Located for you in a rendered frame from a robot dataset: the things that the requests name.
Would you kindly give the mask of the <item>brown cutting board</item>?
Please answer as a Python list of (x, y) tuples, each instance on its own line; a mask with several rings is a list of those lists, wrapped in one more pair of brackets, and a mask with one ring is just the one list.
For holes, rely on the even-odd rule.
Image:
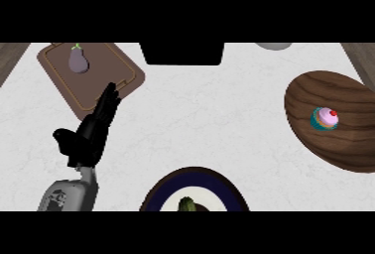
[(38, 62), (80, 120), (95, 111), (112, 82), (124, 98), (145, 82), (145, 73), (115, 43), (81, 43), (90, 68), (74, 73), (69, 56), (74, 43), (52, 43), (37, 55)]

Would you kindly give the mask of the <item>brown wooden plate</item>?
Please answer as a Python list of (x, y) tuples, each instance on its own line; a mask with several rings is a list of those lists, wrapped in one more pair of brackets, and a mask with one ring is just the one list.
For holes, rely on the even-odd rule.
[[(319, 107), (337, 112), (334, 130), (310, 125)], [(284, 109), (291, 130), (310, 152), (347, 171), (375, 173), (375, 92), (344, 74), (310, 71), (288, 85)]]

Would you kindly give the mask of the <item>green vegetable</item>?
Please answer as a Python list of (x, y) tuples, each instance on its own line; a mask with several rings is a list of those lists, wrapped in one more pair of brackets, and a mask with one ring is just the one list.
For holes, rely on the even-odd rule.
[(196, 204), (189, 196), (185, 196), (179, 201), (179, 211), (195, 211)]

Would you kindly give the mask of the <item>dark blue rimmed bowl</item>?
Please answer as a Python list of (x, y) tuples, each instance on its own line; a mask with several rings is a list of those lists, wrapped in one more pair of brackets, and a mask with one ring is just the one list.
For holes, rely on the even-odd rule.
[(229, 211), (250, 210), (242, 194), (229, 179), (204, 167), (186, 167), (171, 172), (149, 190), (139, 210), (160, 211), (167, 198), (189, 187), (211, 191)]

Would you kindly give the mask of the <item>brown wooden panel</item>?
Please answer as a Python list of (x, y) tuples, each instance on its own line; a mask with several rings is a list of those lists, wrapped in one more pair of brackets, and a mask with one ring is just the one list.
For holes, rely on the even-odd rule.
[(28, 47), (30, 43), (0, 43), (0, 87)]
[(375, 92), (375, 43), (343, 43), (341, 47), (363, 84)]

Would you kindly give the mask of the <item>black appliance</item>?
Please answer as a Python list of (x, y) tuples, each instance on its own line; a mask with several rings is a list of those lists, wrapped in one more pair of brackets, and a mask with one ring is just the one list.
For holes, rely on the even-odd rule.
[(223, 58), (223, 43), (140, 43), (148, 64), (219, 65)]

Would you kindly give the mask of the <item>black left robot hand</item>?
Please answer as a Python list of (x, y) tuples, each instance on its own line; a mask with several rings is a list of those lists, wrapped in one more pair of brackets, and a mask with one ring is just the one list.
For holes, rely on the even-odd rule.
[(53, 133), (61, 153), (68, 157), (71, 168), (93, 168), (100, 160), (108, 128), (120, 101), (115, 84), (111, 82), (102, 92), (93, 113), (86, 116), (78, 130), (71, 131), (61, 128)]

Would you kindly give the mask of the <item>purple eggplant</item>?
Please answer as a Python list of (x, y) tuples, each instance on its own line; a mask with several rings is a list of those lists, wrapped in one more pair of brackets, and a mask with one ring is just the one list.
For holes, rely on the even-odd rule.
[(71, 48), (69, 69), (74, 73), (84, 73), (90, 69), (90, 63), (80, 44), (75, 44)]

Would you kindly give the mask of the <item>pink cupcake with cherry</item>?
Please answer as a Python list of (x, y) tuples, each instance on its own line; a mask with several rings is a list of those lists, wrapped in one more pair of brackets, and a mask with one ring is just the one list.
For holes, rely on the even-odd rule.
[(319, 131), (331, 131), (338, 126), (337, 111), (328, 107), (316, 107), (310, 115), (310, 126)]

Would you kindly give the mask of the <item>pale grey round object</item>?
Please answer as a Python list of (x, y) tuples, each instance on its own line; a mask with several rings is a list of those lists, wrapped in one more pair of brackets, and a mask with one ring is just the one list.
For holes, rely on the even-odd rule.
[(281, 51), (291, 46), (291, 43), (257, 43), (257, 45), (266, 50)]

